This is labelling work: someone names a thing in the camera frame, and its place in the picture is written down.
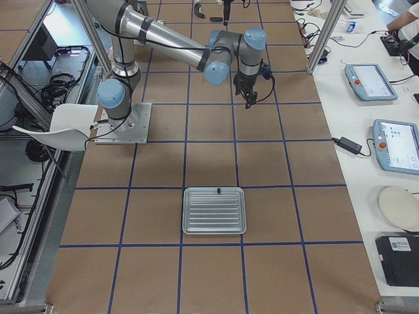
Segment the tablet screen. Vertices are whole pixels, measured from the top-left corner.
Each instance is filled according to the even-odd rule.
[[[418,139],[414,128],[405,124],[381,122],[386,134],[389,165],[397,168],[419,170]]]
[[[369,97],[382,97],[393,95],[386,81],[373,65],[353,66],[353,69],[361,81],[365,93]]]

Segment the human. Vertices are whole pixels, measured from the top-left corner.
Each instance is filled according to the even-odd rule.
[[[395,33],[398,53],[406,54],[408,51],[409,67],[412,72],[419,75],[419,3],[412,5],[405,13],[399,15],[387,25],[390,32]]]

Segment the blue object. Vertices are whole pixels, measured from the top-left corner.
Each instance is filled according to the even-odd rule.
[[[348,64],[345,66],[345,75],[356,96],[363,101],[398,98],[378,64]]]
[[[374,147],[378,163],[386,171],[419,175],[419,132],[416,124],[375,120]]]
[[[250,47],[256,50],[264,50],[266,32],[258,27],[249,28],[244,32],[244,40]]]
[[[219,34],[220,30],[216,30],[216,31],[212,31],[211,35],[209,36],[210,38],[208,39],[208,46],[210,48],[214,48],[214,42],[217,39],[217,36]]]
[[[205,79],[213,85],[224,83],[230,73],[230,67],[223,62],[213,62],[204,70]]]
[[[115,78],[110,78],[98,87],[99,102],[106,109],[118,107],[125,98],[124,85]]]

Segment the white table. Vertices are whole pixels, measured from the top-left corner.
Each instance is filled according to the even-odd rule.
[[[358,44],[371,31],[386,29],[372,2],[366,0],[356,0],[356,2],[367,15],[356,20],[362,26],[358,32],[354,34],[333,32],[333,36],[344,37],[345,40],[342,42],[344,44]],[[305,6],[305,3],[299,1],[292,1],[291,4],[294,7]],[[326,0],[318,9],[323,12],[329,8],[330,3]],[[321,18],[295,15],[296,20],[302,17],[306,22],[313,22],[319,27],[324,23]],[[344,14],[340,19],[349,20]],[[314,27],[309,27],[308,31],[315,30]],[[398,57],[388,56],[380,42],[379,37],[382,34],[370,35],[359,48],[343,47],[329,41],[328,47],[332,52],[328,55],[328,62],[317,66],[314,71],[314,80],[332,136],[338,138],[344,136],[363,145],[364,154],[368,153],[366,139],[372,137],[371,126],[375,119],[412,122],[419,125],[419,104],[412,98],[413,93],[419,92],[418,77],[393,85],[399,96],[395,101],[366,102],[360,101],[355,96],[344,75],[343,62],[378,63],[389,80],[403,79],[412,75],[410,68],[401,65]],[[336,146],[374,277],[382,296],[419,296],[419,288],[387,285],[375,245],[375,239],[380,236],[403,234],[402,229],[395,227],[382,214],[378,205],[380,192],[387,186],[401,186],[411,192],[419,192],[419,177],[381,170],[376,161],[374,148],[371,149],[372,156],[362,158]]]

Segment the white plate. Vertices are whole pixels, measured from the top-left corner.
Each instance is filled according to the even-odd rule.
[[[419,232],[419,201],[400,186],[383,189],[378,198],[384,216],[397,227]]]

